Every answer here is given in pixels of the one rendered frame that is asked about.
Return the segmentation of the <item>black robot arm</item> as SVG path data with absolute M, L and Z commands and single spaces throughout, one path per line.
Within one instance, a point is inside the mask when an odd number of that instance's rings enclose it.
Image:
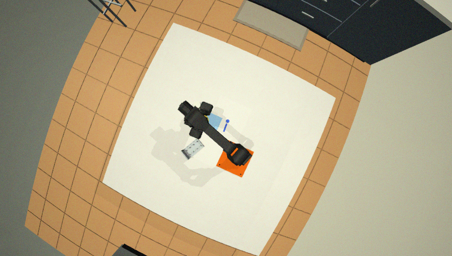
M 214 140 L 223 151 L 227 154 L 227 158 L 236 166 L 245 165 L 246 162 L 252 157 L 252 154 L 239 143 L 233 143 L 227 140 L 221 133 L 213 128 L 205 114 L 196 106 L 192 106 L 187 101 L 182 102 L 179 105 L 178 111 L 184 115 L 184 124 L 189 127 L 202 130 L 212 140 Z M 233 156 L 231 154 L 238 148 Z

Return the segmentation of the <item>light blue flat mat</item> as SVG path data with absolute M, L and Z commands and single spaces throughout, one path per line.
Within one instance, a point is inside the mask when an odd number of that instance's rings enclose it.
M 220 125 L 220 122 L 221 122 L 222 118 L 217 116 L 217 115 L 214 115 L 212 113 L 210 115 L 208 115 L 207 117 L 208 117 L 208 120 L 209 120 L 209 124 L 213 128 L 215 128 L 217 130 L 219 125 Z

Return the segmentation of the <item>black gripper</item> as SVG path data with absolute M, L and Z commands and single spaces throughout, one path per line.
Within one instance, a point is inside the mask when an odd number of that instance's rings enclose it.
M 207 102 L 202 102 L 202 104 L 201 104 L 201 106 L 200 106 L 200 110 L 201 110 L 206 116 L 208 116 L 208 115 L 211 114 L 212 109 L 213 109 L 213 105 L 210 104 L 210 103 L 207 103 Z M 202 133 L 203 133 L 202 130 L 198 130 L 198 129 L 196 129 L 196 128 L 194 127 L 194 128 L 191 128 L 189 135 L 192 136 L 192 137 L 194 137 L 194 138 L 200 139 Z

